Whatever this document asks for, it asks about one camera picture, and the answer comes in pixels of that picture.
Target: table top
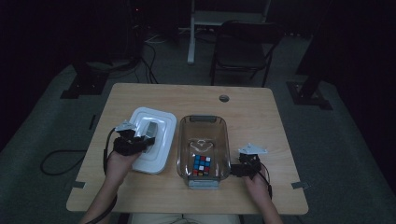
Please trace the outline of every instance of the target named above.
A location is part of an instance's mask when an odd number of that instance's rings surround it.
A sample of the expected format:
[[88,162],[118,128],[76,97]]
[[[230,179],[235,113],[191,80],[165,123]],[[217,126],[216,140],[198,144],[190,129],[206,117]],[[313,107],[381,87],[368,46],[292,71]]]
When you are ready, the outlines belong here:
[[[221,95],[229,96],[230,101],[221,102]],[[231,164],[239,163],[238,148],[247,143],[268,150],[268,154],[260,155],[260,158],[269,170],[273,202],[279,214],[307,213],[304,191],[293,189],[291,185],[299,182],[300,178],[271,90],[133,83],[113,86],[76,179],[84,182],[85,186],[72,189],[67,201],[68,210],[88,209],[105,179],[102,159],[108,133],[125,119],[129,120],[141,106],[174,114],[177,118],[175,135],[163,171],[157,175],[131,171],[119,189],[113,211],[259,214],[240,177],[230,175],[220,182],[218,189],[189,189],[177,174],[178,123],[188,115],[210,114],[223,118],[227,123]],[[110,143],[116,137],[117,134],[113,134]]]

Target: person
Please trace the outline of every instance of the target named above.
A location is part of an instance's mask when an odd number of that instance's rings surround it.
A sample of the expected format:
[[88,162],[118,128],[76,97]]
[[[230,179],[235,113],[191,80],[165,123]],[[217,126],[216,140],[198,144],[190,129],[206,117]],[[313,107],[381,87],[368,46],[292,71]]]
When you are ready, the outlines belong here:
[[[139,156],[140,153],[132,156],[122,156],[116,151],[111,152],[107,161],[105,181],[79,223],[88,223],[101,216],[104,211],[107,210],[107,208],[113,203],[123,179],[127,176],[128,172],[131,170],[131,166]],[[244,178],[250,197],[262,212],[265,224],[282,223],[279,213],[271,201],[268,190],[266,190],[267,185],[264,180],[259,175],[255,175],[252,179],[248,176],[244,176],[242,178]],[[108,223],[109,219],[110,215],[107,215],[97,223]],[[134,214],[132,223],[146,224],[153,223],[153,220],[163,224],[239,223],[237,215],[182,214]]]

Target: person's left arm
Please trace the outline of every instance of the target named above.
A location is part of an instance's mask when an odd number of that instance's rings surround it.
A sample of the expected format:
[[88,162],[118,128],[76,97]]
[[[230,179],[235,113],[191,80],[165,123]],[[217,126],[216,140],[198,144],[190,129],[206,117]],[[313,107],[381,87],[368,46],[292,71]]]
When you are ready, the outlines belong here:
[[[107,161],[106,178],[99,192],[96,194],[90,208],[79,223],[87,223],[102,215],[111,205],[117,195],[123,179],[132,168],[132,163],[140,156],[140,153],[132,156],[122,156],[113,151]],[[110,215],[107,215],[98,223],[108,223]]]

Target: human arm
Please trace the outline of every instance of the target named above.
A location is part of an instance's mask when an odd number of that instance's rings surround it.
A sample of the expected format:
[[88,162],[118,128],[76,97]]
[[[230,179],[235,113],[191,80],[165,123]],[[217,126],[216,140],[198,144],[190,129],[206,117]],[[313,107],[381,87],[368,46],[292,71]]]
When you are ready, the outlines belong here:
[[[264,169],[261,169],[260,172],[264,175]],[[262,212],[264,223],[283,223],[268,193],[268,186],[262,177],[260,175],[254,175],[253,179],[250,179],[249,176],[243,176],[243,178],[251,199]]]
[[[123,179],[127,176],[132,164],[139,156],[140,153],[132,156],[122,156],[116,151],[110,154],[107,161],[105,181],[79,223],[87,223],[99,217],[107,210],[116,197]],[[107,215],[98,223],[108,223],[109,218],[110,215]]]

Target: black chair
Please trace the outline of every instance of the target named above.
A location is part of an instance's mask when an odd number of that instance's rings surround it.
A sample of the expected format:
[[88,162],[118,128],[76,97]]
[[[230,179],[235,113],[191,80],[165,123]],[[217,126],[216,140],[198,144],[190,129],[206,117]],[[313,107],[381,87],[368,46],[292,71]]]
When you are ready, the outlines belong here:
[[265,69],[262,87],[268,76],[274,48],[284,32],[273,22],[226,21],[218,29],[210,76],[215,84],[218,69],[252,72]]

